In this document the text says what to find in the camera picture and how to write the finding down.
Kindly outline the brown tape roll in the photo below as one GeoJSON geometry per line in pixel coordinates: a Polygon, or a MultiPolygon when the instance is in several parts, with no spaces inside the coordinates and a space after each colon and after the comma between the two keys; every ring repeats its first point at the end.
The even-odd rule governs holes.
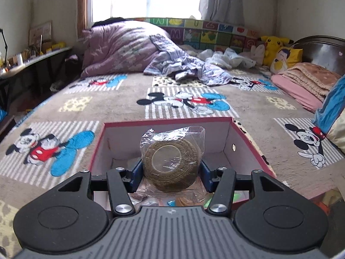
{"type": "Polygon", "coordinates": [[[205,152],[205,129],[188,126],[155,132],[149,129],[140,140],[144,177],[162,192],[182,191],[198,178],[205,152]]]}

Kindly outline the dark wooden headboard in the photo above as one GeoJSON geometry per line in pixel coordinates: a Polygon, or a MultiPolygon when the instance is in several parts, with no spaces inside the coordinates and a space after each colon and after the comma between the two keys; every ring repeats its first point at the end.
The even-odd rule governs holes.
{"type": "Polygon", "coordinates": [[[322,66],[327,70],[344,75],[345,40],[333,36],[308,36],[297,40],[292,47],[302,49],[302,62],[322,66]]]}

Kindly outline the yellow pikachu plush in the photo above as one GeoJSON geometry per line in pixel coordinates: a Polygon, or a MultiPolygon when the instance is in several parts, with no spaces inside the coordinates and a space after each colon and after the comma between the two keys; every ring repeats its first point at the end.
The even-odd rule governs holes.
{"type": "Polygon", "coordinates": [[[290,47],[293,40],[289,38],[261,36],[259,41],[263,42],[265,47],[263,65],[273,74],[283,72],[302,62],[303,50],[290,47]]]}

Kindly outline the purple folded duvet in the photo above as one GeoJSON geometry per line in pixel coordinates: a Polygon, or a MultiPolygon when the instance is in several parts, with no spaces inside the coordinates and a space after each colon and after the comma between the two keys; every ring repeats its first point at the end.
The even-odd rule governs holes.
{"type": "Polygon", "coordinates": [[[121,21],[86,30],[81,78],[144,71],[159,54],[150,39],[153,35],[170,38],[161,27],[142,21],[121,21]]]}

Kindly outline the mickey mouse bed blanket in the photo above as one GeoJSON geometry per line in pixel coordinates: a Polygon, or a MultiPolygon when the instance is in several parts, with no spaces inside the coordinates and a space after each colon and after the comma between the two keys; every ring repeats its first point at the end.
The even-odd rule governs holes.
{"type": "Polygon", "coordinates": [[[259,74],[239,73],[220,87],[141,73],[70,84],[1,143],[1,247],[8,256],[20,250],[13,218],[22,206],[78,171],[134,165],[150,129],[201,126],[208,165],[262,169],[309,199],[344,190],[344,154],[313,117],[259,74]]]}

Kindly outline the colourful alphabet foam mat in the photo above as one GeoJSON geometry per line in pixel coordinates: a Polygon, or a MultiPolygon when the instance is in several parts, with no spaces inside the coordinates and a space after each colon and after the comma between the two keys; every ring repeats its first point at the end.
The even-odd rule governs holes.
{"type": "Polygon", "coordinates": [[[161,27],[174,43],[186,44],[197,50],[224,52],[231,48],[237,53],[248,52],[260,37],[256,30],[220,22],[160,17],[137,17],[135,20],[161,27]]]}

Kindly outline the cluttered side desk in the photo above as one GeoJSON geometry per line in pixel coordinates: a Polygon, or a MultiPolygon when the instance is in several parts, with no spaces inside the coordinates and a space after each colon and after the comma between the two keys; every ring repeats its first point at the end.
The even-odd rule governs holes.
{"type": "Polygon", "coordinates": [[[67,58],[71,50],[72,47],[58,49],[39,57],[29,59],[22,65],[16,66],[7,72],[1,72],[1,108],[7,112],[9,111],[12,99],[15,99],[19,96],[19,94],[12,95],[16,80],[19,77],[23,77],[25,73],[30,73],[33,78],[33,83],[28,88],[33,88],[38,85],[39,80],[36,80],[36,78],[38,78],[39,71],[36,66],[39,64],[46,64],[49,81],[53,83],[56,80],[57,73],[62,69],[65,59],[67,58]],[[52,59],[57,55],[62,55],[63,57],[58,67],[53,70],[52,59]]]}

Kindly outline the pink folded blanket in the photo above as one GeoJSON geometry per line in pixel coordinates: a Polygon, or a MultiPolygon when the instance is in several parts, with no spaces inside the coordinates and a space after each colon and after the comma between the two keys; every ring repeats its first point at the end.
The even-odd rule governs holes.
{"type": "Polygon", "coordinates": [[[321,108],[341,75],[312,63],[295,66],[271,76],[271,81],[312,113],[321,108]]]}

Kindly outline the grey curtain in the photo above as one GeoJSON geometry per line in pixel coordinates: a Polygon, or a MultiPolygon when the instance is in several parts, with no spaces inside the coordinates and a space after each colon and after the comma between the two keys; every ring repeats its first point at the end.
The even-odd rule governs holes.
{"type": "Polygon", "coordinates": [[[243,0],[200,0],[199,11],[206,21],[244,25],[243,0]]]}

